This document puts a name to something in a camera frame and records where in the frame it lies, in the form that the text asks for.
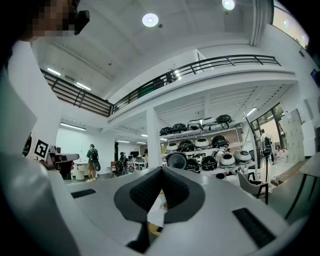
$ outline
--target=green jacket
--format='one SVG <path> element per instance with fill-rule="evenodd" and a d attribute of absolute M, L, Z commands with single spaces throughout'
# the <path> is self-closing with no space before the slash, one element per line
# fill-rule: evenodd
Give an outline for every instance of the green jacket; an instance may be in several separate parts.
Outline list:
<path fill-rule="evenodd" d="M 98 154 L 98 150 L 95 149 L 95 148 L 90 148 L 90 149 L 88 150 L 88 153 L 86 154 L 86 157 L 89 158 L 89 161 L 88 161 L 89 164 L 92 164 L 92 163 L 93 163 L 93 159 L 92 159 L 92 154 L 93 154 L 93 152 L 96 152 L 96 153 Z"/>

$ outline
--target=white pillar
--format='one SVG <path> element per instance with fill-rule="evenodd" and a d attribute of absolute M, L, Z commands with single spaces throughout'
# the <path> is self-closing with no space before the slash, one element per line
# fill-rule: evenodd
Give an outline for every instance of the white pillar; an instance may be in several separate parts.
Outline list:
<path fill-rule="evenodd" d="M 162 166 L 160 147 L 160 125 L 158 115 L 153 107 L 146 111 L 146 131 L 148 135 L 148 160 L 149 167 Z"/>

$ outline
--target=ceiling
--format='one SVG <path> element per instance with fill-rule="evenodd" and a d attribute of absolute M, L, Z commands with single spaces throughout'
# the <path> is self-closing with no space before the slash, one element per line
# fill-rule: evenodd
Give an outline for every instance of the ceiling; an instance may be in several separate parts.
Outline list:
<path fill-rule="evenodd" d="M 215 93 L 212 89 L 205 95 L 197 93 L 178 98 L 155 108 L 160 121 L 160 126 L 172 127 L 174 124 L 188 124 L 190 120 L 203 119 L 206 117 L 218 117 L 230 115 L 235 122 L 230 124 L 234 127 L 242 123 L 244 112 L 248 113 L 252 108 L 262 109 L 267 103 L 272 102 L 273 97 L 283 85 L 259 85 L 250 86 L 238 90 L 223 93 Z M 126 139 L 130 139 L 130 133 L 134 136 L 147 134 L 146 113 L 129 118 L 115 130 L 116 134 L 127 132 Z"/>
<path fill-rule="evenodd" d="M 252 0 L 237 1 L 226 14 L 221 0 L 82 0 L 78 9 L 90 11 L 83 31 L 78 36 L 46 38 L 34 51 L 40 67 L 69 75 L 103 97 L 112 88 L 124 86 L 117 83 L 119 77 L 128 74 L 138 60 L 160 48 L 165 49 L 162 55 L 173 54 L 178 48 L 169 47 L 172 42 L 219 33 L 246 34 L 249 39 L 252 5 Z M 144 26 L 142 17 L 147 13 L 155 13 L 163 27 Z M 197 48 L 194 40 L 189 46 Z M 147 61 L 142 65 L 148 67 Z"/>

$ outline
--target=round ceiling light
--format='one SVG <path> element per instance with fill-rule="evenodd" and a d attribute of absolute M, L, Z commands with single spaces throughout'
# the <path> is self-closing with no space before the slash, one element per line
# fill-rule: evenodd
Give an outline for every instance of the round ceiling light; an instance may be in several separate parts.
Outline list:
<path fill-rule="evenodd" d="M 285 26 L 286 28 L 289 27 L 289 20 L 286 19 L 286 20 L 284 21 L 284 26 Z"/>
<path fill-rule="evenodd" d="M 159 18 L 153 13 L 148 13 L 143 16 L 142 23 L 147 27 L 154 27 L 158 24 Z"/>
<path fill-rule="evenodd" d="M 235 2 L 234 0 L 222 0 L 222 5 L 227 10 L 231 11 L 233 8 L 235 8 Z"/>

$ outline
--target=ceiling light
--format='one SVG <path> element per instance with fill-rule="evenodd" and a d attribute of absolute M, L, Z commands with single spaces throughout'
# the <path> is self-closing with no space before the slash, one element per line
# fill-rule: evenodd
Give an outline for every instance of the ceiling light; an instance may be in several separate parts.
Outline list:
<path fill-rule="evenodd" d="M 233 8 L 235 8 L 235 2 L 234 0 L 222 0 L 222 5 L 227 10 L 231 11 Z"/>
<path fill-rule="evenodd" d="M 289 20 L 286 19 L 283 23 L 285 28 L 289 27 Z"/>
<path fill-rule="evenodd" d="M 61 76 L 61 74 L 59 73 L 59 72 L 57 72 L 57 71 L 55 71 L 55 70 L 53 70 L 53 69 L 51 69 L 51 68 L 47 68 L 48 69 L 48 71 L 50 71 L 51 73 L 54 73 L 54 74 L 56 74 L 56 75 L 58 75 L 58 76 Z"/>
<path fill-rule="evenodd" d="M 85 131 L 85 130 L 86 130 L 85 128 L 73 126 L 73 125 L 70 125 L 70 124 L 66 124 L 66 123 L 64 123 L 64 122 L 61 122 L 60 125 L 66 126 L 66 127 L 70 127 L 70 128 L 74 128 L 74 129 L 78 129 L 78 130 L 82 130 L 82 131 Z"/>
<path fill-rule="evenodd" d="M 246 114 L 246 116 L 248 117 L 249 115 L 251 115 L 257 108 L 254 107 L 248 114 Z"/>
<path fill-rule="evenodd" d="M 76 82 L 76 85 L 83 87 L 84 89 L 87 89 L 88 91 L 91 91 L 91 89 L 85 85 L 83 85 L 82 83 Z"/>
<path fill-rule="evenodd" d="M 148 14 L 144 15 L 142 18 L 142 23 L 146 27 L 154 27 L 155 25 L 158 24 L 158 21 L 159 21 L 158 16 L 153 13 L 148 13 Z"/>

